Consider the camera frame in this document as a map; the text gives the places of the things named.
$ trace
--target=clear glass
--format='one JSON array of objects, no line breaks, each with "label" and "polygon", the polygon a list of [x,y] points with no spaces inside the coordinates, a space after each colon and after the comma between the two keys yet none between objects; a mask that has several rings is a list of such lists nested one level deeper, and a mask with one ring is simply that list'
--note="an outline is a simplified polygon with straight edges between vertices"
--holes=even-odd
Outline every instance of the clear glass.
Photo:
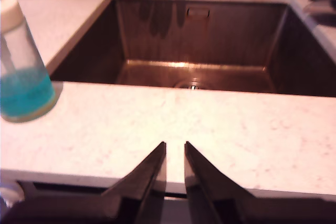
[{"label": "clear glass", "polygon": [[29,27],[1,34],[1,116],[14,122],[45,114],[55,104],[55,91]]}]

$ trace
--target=kitchen sink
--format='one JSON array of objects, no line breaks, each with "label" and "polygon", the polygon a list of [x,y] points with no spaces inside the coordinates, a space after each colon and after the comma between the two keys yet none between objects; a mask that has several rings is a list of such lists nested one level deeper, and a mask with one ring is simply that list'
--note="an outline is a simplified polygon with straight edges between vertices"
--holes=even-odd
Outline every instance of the kitchen sink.
[{"label": "kitchen sink", "polygon": [[336,97],[336,64],[287,4],[113,0],[51,79]]}]

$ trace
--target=white speckled countertop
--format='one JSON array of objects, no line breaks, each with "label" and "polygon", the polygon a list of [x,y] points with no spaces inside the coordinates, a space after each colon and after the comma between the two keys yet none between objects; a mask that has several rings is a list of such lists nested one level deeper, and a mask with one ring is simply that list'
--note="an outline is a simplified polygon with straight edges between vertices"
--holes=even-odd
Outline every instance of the white speckled countertop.
[{"label": "white speckled countertop", "polygon": [[[291,4],[336,59],[336,28],[317,26],[302,11],[308,0],[245,1]],[[108,2],[20,0],[50,72]],[[30,3],[50,9],[37,14]],[[165,141],[167,190],[183,192],[183,147],[190,141],[244,187],[336,195],[336,98],[55,86],[60,98],[45,116],[22,124],[1,119],[2,178],[109,186]]]}]

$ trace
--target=sink basin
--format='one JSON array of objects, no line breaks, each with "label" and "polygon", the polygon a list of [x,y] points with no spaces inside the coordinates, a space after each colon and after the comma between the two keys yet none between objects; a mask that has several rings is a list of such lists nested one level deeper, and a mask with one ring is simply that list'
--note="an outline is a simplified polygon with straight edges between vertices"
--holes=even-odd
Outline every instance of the sink basin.
[{"label": "sink basin", "polygon": [[113,0],[51,79],[336,97],[336,64],[286,4]]}]

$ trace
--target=sink drain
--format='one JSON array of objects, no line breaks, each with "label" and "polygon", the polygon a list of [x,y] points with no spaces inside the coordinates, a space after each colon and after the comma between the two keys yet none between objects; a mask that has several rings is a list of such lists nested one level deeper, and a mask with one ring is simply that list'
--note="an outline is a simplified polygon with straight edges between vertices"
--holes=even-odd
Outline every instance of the sink drain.
[{"label": "sink drain", "polygon": [[174,87],[179,89],[191,89],[191,90],[210,89],[207,85],[199,82],[196,78],[194,78],[192,81],[181,81]]}]

